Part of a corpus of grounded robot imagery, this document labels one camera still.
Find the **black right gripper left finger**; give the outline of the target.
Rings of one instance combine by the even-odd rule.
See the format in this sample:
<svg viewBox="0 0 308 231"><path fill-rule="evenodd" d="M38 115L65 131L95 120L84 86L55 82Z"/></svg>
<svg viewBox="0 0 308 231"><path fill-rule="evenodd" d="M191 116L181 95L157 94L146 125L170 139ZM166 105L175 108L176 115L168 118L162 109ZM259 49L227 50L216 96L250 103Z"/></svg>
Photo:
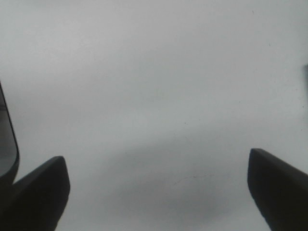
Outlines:
<svg viewBox="0 0 308 231"><path fill-rule="evenodd" d="M69 194L65 159L55 156L16 183L0 189L0 229L55 230Z"/></svg>

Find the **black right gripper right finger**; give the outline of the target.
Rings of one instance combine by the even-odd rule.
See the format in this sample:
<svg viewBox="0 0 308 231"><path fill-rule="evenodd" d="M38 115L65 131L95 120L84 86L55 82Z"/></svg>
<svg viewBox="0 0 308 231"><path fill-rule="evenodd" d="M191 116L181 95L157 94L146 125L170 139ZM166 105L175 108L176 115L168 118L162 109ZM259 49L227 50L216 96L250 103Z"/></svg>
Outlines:
<svg viewBox="0 0 308 231"><path fill-rule="evenodd" d="M272 231L308 229L308 176L259 148L249 154L247 184Z"/></svg>

